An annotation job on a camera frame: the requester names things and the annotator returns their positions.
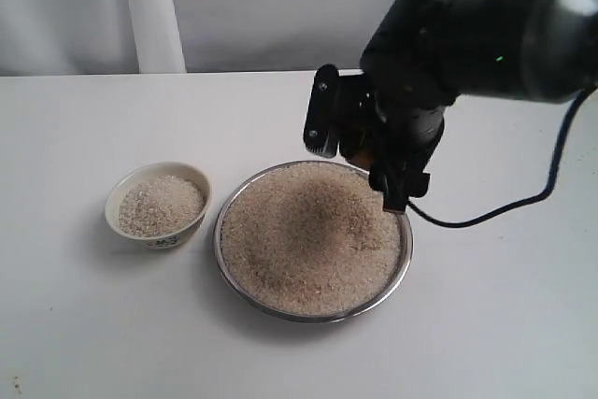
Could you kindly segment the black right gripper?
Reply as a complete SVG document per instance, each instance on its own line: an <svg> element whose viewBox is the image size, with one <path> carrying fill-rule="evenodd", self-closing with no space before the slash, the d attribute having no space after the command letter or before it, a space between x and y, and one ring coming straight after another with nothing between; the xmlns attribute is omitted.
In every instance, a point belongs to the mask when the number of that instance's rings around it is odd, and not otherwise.
<svg viewBox="0 0 598 399"><path fill-rule="evenodd" d="M395 0L363 51L360 75L340 77L326 64L313 80L306 149L332 159L343 137L365 135L374 156L368 182L382 194L385 212L404 213L411 198L428 192L425 166L444 132L444 110L456 100L429 57L420 54L420 42L446 2ZM377 142L383 142L388 160L377 159Z"/></svg>

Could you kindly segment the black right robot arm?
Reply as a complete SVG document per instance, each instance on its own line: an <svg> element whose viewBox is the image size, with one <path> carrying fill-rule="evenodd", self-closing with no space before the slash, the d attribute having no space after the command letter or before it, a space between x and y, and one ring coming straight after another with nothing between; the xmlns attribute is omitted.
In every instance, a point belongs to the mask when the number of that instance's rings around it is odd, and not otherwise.
<svg viewBox="0 0 598 399"><path fill-rule="evenodd" d="M373 190L402 213L462 95L578 108L597 86L597 0L395 0L357 75L314 77L303 140L319 156L368 155Z"/></svg>

